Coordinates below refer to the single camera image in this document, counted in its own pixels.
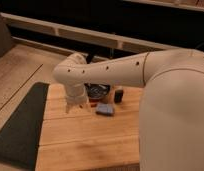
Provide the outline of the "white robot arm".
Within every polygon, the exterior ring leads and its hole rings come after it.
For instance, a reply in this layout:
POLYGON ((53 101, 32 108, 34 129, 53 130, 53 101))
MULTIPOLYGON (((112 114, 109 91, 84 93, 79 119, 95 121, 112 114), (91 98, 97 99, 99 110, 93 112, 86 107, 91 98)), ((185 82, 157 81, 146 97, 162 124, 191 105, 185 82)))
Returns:
POLYGON ((141 171, 204 171, 204 52, 171 49, 100 63, 75 53, 54 78, 70 106, 87 101, 86 83, 141 87, 141 171))

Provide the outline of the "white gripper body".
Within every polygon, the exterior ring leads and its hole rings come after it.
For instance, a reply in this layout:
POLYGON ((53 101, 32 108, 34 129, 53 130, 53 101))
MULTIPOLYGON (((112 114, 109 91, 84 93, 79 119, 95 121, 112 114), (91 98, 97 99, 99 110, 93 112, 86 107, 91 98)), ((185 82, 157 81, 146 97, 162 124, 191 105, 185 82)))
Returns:
POLYGON ((88 104, 88 97, 84 85, 64 86, 66 92, 66 112, 75 106, 86 107, 88 104))

